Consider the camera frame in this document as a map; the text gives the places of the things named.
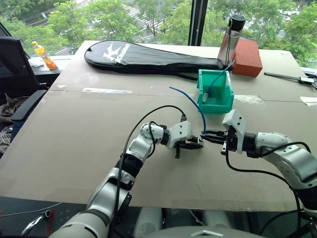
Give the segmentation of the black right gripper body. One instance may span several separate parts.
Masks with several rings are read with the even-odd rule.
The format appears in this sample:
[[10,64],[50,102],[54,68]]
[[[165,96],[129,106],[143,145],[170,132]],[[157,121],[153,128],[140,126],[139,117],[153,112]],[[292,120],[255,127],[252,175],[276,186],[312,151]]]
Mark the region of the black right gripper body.
[[229,129],[224,134],[224,144],[222,146],[221,154],[225,155],[226,151],[237,151],[237,136],[236,129],[230,126]]

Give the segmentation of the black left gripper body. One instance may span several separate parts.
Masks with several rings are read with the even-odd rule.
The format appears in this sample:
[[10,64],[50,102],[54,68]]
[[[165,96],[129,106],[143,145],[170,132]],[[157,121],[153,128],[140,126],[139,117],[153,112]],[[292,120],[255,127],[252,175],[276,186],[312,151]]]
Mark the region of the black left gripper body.
[[188,139],[188,140],[180,140],[180,141],[177,141],[177,142],[175,143],[174,148],[176,149],[176,154],[175,154],[175,158],[176,158],[176,159],[179,159],[179,158],[180,158],[180,149],[181,149],[181,148],[184,149],[184,144],[186,144],[186,143],[191,143],[191,142],[190,142],[189,139]]

